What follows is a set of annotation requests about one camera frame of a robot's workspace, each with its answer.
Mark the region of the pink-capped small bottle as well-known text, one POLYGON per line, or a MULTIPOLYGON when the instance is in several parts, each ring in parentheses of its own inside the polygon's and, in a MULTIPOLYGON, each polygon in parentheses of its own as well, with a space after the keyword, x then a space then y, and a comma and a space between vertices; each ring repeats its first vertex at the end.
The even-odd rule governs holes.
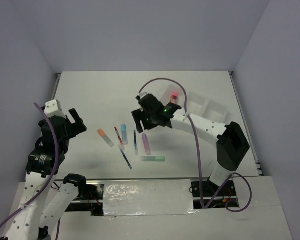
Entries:
POLYGON ((172 92, 170 96, 170 102, 173 104, 178 104, 178 99, 179 99, 179 93, 178 92, 172 92))

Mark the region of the purple highlighter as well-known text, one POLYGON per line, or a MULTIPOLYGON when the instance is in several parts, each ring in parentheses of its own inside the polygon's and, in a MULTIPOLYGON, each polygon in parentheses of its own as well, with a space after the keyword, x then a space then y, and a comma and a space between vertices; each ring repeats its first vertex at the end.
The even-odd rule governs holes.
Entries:
POLYGON ((149 145, 148 137, 147 137, 147 135, 145 133, 142 133, 141 137, 142 137, 142 141, 143 141, 143 146, 144 146, 145 154, 147 156, 150 156, 151 155, 151 150, 150 150, 150 145, 149 145))

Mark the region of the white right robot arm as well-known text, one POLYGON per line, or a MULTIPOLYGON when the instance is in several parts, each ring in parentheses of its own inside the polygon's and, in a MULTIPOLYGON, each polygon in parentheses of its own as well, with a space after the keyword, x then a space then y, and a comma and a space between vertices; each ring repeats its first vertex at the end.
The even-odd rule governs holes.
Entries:
POLYGON ((163 105, 154 95, 146 93, 136 97, 140 108, 131 114, 139 133, 158 126, 168 127, 193 134, 216 147, 217 164, 209 176, 207 190, 213 196, 220 195, 224 182, 237 171, 250 149, 250 144, 236 122, 230 124, 214 122, 187 112, 180 105, 163 105))

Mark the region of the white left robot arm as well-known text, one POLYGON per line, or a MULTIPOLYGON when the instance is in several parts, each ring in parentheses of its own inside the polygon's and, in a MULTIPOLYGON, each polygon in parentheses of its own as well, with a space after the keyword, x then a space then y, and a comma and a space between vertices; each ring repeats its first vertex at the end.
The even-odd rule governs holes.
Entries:
POLYGON ((65 114, 48 116, 47 108, 39 110, 44 119, 38 125, 41 137, 29 154, 25 186, 18 209, 8 217, 11 227, 2 237, 4 240, 49 240, 64 212, 74 199, 87 196, 87 179, 70 173, 62 181, 54 199, 47 203, 51 186, 65 155, 70 139, 87 131, 84 121, 77 111, 69 110, 74 122, 65 114))

